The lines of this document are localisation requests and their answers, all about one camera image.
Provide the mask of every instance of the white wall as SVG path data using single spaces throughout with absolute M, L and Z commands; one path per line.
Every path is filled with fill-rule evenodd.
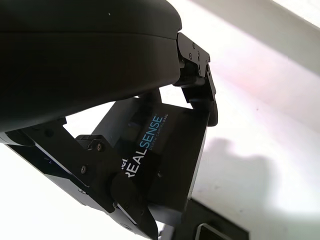
M 183 32 L 210 53 L 218 92 L 219 124 L 207 132 L 193 197 L 252 240 L 319 239 L 320 78 L 209 8 L 170 2 Z M 161 92 L 165 103 L 187 106 L 180 89 Z M 90 134 L 110 107 L 68 117 L 67 129 Z M 77 203 L 4 145 L 0 166 L 1 239 L 141 239 Z
M 218 92 L 219 125 L 207 132 L 193 196 L 253 240 L 319 239 L 320 78 L 213 15 L 227 14 L 232 3 L 238 11 L 228 17 L 249 24 L 245 13 L 262 8 L 256 24 L 263 19 L 259 33 L 270 34 L 266 1 L 171 2 L 182 31 L 210 53 Z

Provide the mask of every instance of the black plastic part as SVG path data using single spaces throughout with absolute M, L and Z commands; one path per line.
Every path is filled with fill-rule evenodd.
M 176 225 L 191 197 L 209 113 L 131 98 L 117 101 L 92 134 L 105 136 L 126 165 L 136 166 L 132 158 L 145 152 L 139 144 L 154 116 L 165 122 L 130 179 L 146 195 L 155 220 Z
M 180 78 L 174 86 L 182 88 L 187 103 L 191 103 L 193 109 L 210 113 L 208 127 L 216 126 L 217 91 L 210 71 L 210 56 L 182 33 L 177 36 L 177 46 Z
M 206 76 L 206 66 L 210 62 L 209 53 L 181 32 L 177 36 L 177 46 L 185 61 L 194 63 L 197 66 L 197 74 L 204 78 Z
M 205 228 L 206 225 L 210 226 L 208 229 L 214 230 L 209 232 L 202 229 L 204 232 L 197 234 L 198 228 L 203 226 Z M 191 199 L 183 214 L 182 223 L 175 228 L 165 226 L 161 233 L 161 240 L 249 240 L 249 233 Z
M 0 133 L 137 96 L 180 77 L 176 41 L 149 35 L 0 33 L 0 52 Z
M 138 96 L 143 99 L 146 103 L 162 103 L 161 94 L 159 88 L 148 91 Z
M 0 5 L 0 32 L 131 33 L 175 40 L 181 28 L 178 12 L 166 0 L 8 0 Z

